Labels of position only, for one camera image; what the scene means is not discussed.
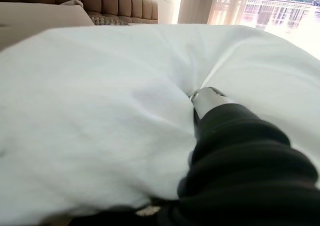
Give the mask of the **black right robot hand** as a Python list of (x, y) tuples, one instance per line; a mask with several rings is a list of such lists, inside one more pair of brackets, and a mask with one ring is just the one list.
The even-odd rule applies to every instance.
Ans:
[(197, 144), (174, 225), (319, 225), (318, 172), (278, 127), (212, 87), (191, 102)]

